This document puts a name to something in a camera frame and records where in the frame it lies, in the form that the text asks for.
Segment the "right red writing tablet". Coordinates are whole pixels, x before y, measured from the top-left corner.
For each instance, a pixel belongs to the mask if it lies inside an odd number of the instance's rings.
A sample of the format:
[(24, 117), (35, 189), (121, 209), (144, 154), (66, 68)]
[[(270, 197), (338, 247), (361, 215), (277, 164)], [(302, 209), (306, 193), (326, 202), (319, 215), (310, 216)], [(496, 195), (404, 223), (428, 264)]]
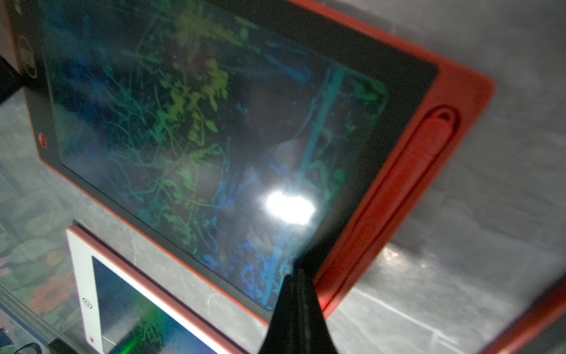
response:
[(565, 277), (561, 277), (483, 353), (564, 353)]

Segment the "left red writing tablet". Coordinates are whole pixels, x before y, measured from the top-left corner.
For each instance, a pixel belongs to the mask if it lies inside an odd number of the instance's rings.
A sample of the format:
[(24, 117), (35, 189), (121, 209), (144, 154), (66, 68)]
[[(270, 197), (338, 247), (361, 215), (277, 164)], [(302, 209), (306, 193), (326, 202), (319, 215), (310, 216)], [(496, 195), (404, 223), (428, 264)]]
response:
[(5, 1), (39, 159), (268, 322), (316, 281), (429, 111), (458, 128), (337, 307), (495, 94), (486, 75), (316, 1)]

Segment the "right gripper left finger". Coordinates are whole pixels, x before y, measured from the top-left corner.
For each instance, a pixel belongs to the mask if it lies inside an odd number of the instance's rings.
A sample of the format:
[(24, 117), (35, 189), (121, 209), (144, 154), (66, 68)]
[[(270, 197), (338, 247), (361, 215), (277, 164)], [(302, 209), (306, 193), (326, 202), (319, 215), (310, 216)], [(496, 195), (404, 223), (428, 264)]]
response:
[(287, 275), (259, 353), (295, 353), (295, 277)]

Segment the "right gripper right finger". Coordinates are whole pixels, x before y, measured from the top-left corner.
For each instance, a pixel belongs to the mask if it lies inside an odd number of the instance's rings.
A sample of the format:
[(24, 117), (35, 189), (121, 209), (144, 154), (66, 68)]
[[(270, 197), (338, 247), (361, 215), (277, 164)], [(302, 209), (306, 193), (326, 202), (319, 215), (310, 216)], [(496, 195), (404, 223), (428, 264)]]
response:
[(299, 343), (303, 353), (337, 353), (312, 280), (299, 269)]

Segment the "red stylus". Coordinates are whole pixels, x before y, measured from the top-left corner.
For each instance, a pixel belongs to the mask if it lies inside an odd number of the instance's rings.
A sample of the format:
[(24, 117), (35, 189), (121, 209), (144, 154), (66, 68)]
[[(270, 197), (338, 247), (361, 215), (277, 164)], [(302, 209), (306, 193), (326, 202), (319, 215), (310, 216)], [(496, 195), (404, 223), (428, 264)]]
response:
[(432, 109), (419, 122), (387, 174), (371, 195), (348, 235), (336, 243), (316, 281), (325, 317), (336, 309), (339, 293), (354, 276), (391, 218), (446, 148), (458, 128), (459, 114), (449, 106)]

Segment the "red writing tablet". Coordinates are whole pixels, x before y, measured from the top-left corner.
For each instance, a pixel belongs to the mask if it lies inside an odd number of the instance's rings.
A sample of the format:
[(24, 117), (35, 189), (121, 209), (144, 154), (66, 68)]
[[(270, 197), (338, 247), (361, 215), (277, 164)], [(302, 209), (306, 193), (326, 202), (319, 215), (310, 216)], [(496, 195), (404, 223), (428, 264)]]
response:
[(316, 1), (5, 1), (39, 159), (268, 322), (316, 281), (429, 111), (458, 128), (337, 307), (495, 94), (486, 75)]
[(564, 353), (565, 277), (561, 277), (483, 353)]

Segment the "pink white writing tablet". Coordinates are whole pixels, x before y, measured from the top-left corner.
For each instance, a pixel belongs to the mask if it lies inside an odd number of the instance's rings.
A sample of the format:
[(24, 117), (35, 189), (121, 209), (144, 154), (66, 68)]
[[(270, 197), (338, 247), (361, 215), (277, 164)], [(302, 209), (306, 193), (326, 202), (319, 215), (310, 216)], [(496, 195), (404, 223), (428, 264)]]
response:
[(66, 229), (85, 340), (97, 353), (242, 353), (113, 250)]

